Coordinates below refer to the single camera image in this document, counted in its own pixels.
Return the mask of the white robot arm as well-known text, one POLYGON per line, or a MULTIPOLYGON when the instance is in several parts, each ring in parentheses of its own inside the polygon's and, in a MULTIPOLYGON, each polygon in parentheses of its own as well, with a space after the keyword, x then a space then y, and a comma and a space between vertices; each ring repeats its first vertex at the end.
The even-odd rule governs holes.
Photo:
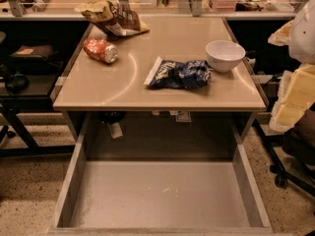
POLYGON ((309 0, 292 21, 272 33, 268 42, 287 45, 289 56, 300 62, 294 72, 283 72, 269 122, 272 130, 285 132, 315 102, 315 0, 309 0))

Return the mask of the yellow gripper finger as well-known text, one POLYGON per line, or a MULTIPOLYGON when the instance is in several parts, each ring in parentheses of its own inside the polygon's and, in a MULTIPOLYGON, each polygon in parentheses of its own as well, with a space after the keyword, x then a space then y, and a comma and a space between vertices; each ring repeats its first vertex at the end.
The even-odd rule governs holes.
POLYGON ((314 102, 315 66, 302 64, 294 72, 284 71, 269 127, 276 132, 287 131, 314 102))
POLYGON ((285 46, 290 43, 290 29, 292 26, 292 21, 285 23, 282 27, 277 29, 274 33, 268 38, 268 42, 275 46, 285 46))

